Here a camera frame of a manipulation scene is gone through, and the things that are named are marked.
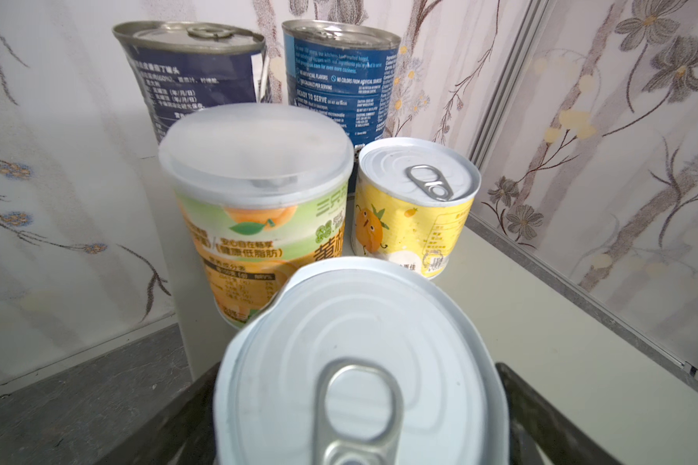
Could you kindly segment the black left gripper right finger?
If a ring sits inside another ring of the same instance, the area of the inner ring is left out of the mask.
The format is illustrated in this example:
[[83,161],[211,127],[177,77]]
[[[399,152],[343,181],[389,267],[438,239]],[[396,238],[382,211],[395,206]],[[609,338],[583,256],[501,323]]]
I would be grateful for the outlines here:
[[618,463],[511,367],[498,362],[496,370],[509,409],[511,464]]

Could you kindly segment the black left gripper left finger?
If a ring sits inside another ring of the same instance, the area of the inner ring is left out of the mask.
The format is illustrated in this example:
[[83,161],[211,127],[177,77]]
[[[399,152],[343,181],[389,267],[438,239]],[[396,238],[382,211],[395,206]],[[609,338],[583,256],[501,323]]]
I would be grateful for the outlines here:
[[98,460],[100,464],[213,464],[215,364],[169,405]]

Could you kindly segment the green label can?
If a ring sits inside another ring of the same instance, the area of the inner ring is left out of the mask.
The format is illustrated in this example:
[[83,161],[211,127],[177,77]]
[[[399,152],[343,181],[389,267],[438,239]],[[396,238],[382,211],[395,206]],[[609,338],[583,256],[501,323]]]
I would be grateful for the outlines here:
[[505,464],[509,415],[463,310],[375,259],[297,271],[229,343],[220,464]]

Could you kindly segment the small yellow label can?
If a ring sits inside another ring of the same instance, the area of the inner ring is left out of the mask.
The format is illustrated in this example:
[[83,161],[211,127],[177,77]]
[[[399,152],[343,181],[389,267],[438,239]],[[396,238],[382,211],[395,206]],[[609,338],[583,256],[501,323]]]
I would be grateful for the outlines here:
[[354,254],[433,279],[447,267],[480,186],[475,165],[438,143],[369,143],[358,158]]

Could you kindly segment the peach can white lid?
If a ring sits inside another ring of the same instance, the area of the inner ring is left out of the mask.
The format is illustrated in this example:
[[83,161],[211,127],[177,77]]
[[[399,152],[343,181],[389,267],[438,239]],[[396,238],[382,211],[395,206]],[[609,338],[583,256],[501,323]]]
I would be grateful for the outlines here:
[[162,139],[159,163],[231,325],[301,267],[342,255],[354,155],[337,122],[279,104],[200,110]]

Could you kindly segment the dark navy label can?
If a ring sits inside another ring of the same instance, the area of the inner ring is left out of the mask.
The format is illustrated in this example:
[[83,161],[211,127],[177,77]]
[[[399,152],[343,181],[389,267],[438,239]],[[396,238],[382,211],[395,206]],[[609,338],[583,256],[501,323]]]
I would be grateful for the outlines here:
[[112,34],[141,89],[157,141],[193,112],[267,100],[268,57],[260,34],[197,21],[129,21]]

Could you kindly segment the light blue label can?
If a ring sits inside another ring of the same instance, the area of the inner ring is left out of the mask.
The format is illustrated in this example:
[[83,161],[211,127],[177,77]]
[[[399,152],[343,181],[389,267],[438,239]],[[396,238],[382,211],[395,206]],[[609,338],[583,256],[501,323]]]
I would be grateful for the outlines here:
[[337,122],[356,151],[384,137],[399,36],[314,19],[282,23],[288,103]]

